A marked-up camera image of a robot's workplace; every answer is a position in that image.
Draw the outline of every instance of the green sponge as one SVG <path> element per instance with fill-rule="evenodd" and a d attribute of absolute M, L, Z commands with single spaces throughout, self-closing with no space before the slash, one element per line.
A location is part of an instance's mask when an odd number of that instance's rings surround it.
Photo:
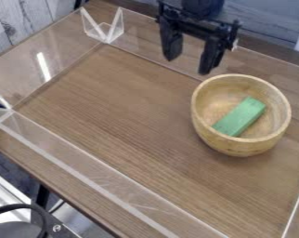
<path fill-rule="evenodd" d="M 265 104 L 247 97 L 235 108 L 213 124 L 222 134 L 237 137 L 265 111 Z"/>

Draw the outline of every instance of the wooden tabletop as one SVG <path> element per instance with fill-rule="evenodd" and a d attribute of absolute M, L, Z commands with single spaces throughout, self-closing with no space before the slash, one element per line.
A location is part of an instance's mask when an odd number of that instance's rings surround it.
<path fill-rule="evenodd" d="M 91 5 L 111 12 L 103 2 Z M 199 81 L 107 45 L 15 111 L 227 236 L 281 237 L 299 196 L 299 67 L 237 51 L 218 73 L 258 76 L 289 98 L 286 135 L 250 158 L 214 152 L 194 132 L 189 101 Z M 0 151 L 114 234 L 162 237 L 2 130 Z"/>

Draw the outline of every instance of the wooden bowl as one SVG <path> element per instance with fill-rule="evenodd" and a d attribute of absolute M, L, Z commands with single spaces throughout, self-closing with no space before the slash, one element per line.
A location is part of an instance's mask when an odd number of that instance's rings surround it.
<path fill-rule="evenodd" d="M 266 109 L 238 138 L 221 134 L 211 125 L 247 97 Z M 202 141 L 218 152 L 247 157 L 266 151 L 289 126 L 290 107 L 280 90 L 263 80 L 242 74 L 225 74 L 205 80 L 191 96 L 191 121 Z"/>

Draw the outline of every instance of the green block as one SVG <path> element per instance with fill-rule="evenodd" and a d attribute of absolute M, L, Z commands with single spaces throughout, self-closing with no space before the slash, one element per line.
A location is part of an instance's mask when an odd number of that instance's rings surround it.
<path fill-rule="evenodd" d="M 211 125 L 222 134 L 237 137 L 265 111 L 265 104 L 247 97 L 235 108 Z"/>

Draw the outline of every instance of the bowl rim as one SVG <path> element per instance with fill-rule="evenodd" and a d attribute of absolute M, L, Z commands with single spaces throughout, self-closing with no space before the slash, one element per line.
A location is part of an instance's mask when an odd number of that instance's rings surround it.
<path fill-rule="evenodd" d="M 263 85 L 266 85 L 270 89 L 274 90 L 276 94 L 280 96 L 281 100 L 284 101 L 284 104 L 285 104 L 285 108 L 286 108 L 286 118 L 285 118 L 285 121 L 282 123 L 282 125 L 277 128 L 277 130 L 274 132 L 272 132 L 268 136 L 265 137 L 259 137 L 259 138 L 254 138 L 254 139 L 242 139 L 242 138 L 234 138 L 234 137 L 230 137 L 230 136 L 226 136 L 225 134 L 219 133 L 211 126 L 209 126 L 202 118 L 199 117 L 199 115 L 197 114 L 197 111 L 195 111 L 195 97 L 198 96 L 198 93 L 202 89 L 202 87 L 205 85 L 207 85 L 209 83 L 211 83 L 213 81 L 221 79 L 221 78 L 225 78 L 225 77 L 246 77 L 249 79 L 253 79 L 255 80 L 257 82 L 262 83 Z M 253 77 L 250 75 L 246 75 L 246 74 L 239 74 L 239 73 L 226 73 L 226 74 L 221 74 L 221 75 L 217 75 L 217 76 L 213 76 L 210 78 L 207 78 L 206 80 L 203 80 L 199 85 L 197 86 L 197 88 L 194 89 L 194 92 L 193 92 L 193 95 L 191 95 L 191 100 L 190 100 L 190 105 L 191 105 L 191 113 L 193 115 L 197 117 L 198 121 L 202 123 L 202 126 L 213 133 L 215 134 L 217 136 L 225 138 L 225 139 L 229 139 L 231 141 L 235 141 L 235 142 L 245 142 L 245 143 L 253 143 L 253 142 L 262 142 L 262 141 L 266 141 L 269 139 L 273 139 L 274 137 L 277 137 L 280 134 L 282 134 L 282 132 L 286 130 L 288 126 L 289 126 L 289 121 L 290 121 L 290 105 L 289 105 L 289 101 L 286 99 L 286 97 L 284 96 L 282 92 L 280 91 L 280 89 L 273 86 L 270 83 L 268 83 L 266 81 L 263 81 L 262 79 L 257 78 L 257 77 Z"/>

